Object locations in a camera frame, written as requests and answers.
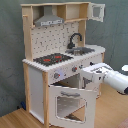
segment oven window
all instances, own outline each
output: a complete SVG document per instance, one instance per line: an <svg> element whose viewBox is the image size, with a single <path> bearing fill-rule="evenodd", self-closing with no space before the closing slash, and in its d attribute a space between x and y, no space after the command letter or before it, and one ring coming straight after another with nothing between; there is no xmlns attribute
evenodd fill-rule
<svg viewBox="0 0 128 128"><path fill-rule="evenodd" d="M70 121L85 122L86 101L81 98L56 97L56 117Z"/></svg>

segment faucet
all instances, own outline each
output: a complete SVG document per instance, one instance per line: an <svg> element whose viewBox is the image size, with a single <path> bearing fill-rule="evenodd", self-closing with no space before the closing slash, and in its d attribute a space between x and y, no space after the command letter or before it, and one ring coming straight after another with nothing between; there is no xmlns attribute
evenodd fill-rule
<svg viewBox="0 0 128 128"><path fill-rule="evenodd" d="M80 41L82 41L82 35L80 33L74 33L71 38L70 38L70 43L68 44L68 49L72 49L73 47L75 47L75 44L73 44L72 39L75 35L80 36Z"/></svg>

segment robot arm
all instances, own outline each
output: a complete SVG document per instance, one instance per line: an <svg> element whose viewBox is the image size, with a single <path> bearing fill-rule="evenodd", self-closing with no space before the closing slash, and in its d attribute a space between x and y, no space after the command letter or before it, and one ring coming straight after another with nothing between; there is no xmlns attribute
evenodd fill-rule
<svg viewBox="0 0 128 128"><path fill-rule="evenodd" d="M81 69L81 76L91 80L93 83L108 84L119 93L128 94L128 76L114 71L105 63Z"/></svg>

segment cabinet handle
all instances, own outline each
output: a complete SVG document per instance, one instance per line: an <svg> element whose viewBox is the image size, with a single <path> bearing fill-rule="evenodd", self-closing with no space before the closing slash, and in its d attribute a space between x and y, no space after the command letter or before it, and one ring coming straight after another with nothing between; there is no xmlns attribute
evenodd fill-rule
<svg viewBox="0 0 128 128"><path fill-rule="evenodd" d="M61 92L61 95L65 95L65 96L68 96L68 97L70 97L70 96L73 96L73 97L80 97L80 94L78 94L78 93L67 93L67 92Z"/></svg>

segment cabinet door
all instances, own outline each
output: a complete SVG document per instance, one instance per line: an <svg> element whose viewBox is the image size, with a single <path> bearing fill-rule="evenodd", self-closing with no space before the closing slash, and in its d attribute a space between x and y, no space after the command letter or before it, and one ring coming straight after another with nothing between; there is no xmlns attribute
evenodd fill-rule
<svg viewBox="0 0 128 128"><path fill-rule="evenodd" d="M88 5L88 20L96 20L103 22L105 4L94 4Z"/></svg>
<svg viewBox="0 0 128 128"><path fill-rule="evenodd" d="M49 96L51 125L64 128L94 128L96 92L51 85Z"/></svg>

